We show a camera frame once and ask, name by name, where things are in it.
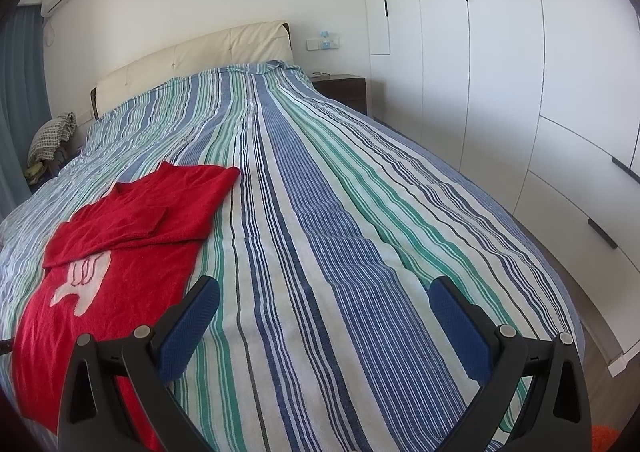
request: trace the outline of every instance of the striped fabric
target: striped fabric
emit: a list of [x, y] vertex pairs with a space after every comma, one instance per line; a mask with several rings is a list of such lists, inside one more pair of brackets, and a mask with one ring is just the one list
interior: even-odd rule
[[478, 390], [429, 307], [440, 275], [495, 323], [583, 342], [558, 277], [494, 201], [280, 62], [176, 78], [94, 124], [82, 155], [0, 226], [3, 338], [56, 226], [162, 160], [242, 172], [191, 278], [218, 279], [220, 310], [173, 385], [215, 450], [434, 450]]

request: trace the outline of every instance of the white cartoon print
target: white cartoon print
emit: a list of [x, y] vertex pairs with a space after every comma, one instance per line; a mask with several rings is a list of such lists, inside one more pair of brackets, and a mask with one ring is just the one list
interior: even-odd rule
[[98, 294], [98, 289], [100, 289], [102, 279], [109, 270], [110, 263], [111, 252], [105, 251], [69, 264], [66, 282], [56, 289], [51, 302], [49, 302], [49, 307], [54, 306], [67, 295], [78, 295], [74, 315], [82, 316]]

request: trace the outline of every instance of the red shirt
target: red shirt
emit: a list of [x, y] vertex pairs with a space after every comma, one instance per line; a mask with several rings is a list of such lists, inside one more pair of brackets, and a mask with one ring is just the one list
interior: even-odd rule
[[[128, 336], [180, 302], [216, 209], [239, 175], [213, 165], [158, 170], [61, 223], [47, 244], [45, 276], [18, 324], [13, 378], [20, 411], [50, 431], [74, 343]], [[120, 382], [143, 442], [157, 447], [135, 394]]]

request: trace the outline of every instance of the headboard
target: headboard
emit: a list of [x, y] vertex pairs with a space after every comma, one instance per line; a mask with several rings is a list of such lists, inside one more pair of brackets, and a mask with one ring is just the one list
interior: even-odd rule
[[140, 58], [100, 80], [91, 91], [94, 118], [176, 76], [269, 60], [293, 61], [286, 22], [237, 26], [193, 38]]

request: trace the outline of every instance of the wardrobe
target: wardrobe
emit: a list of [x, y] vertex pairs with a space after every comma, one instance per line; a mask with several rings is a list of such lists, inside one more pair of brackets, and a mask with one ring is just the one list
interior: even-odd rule
[[366, 2], [374, 115], [558, 258], [596, 308], [585, 323], [612, 374], [622, 370], [640, 350], [640, 26], [629, 0]]

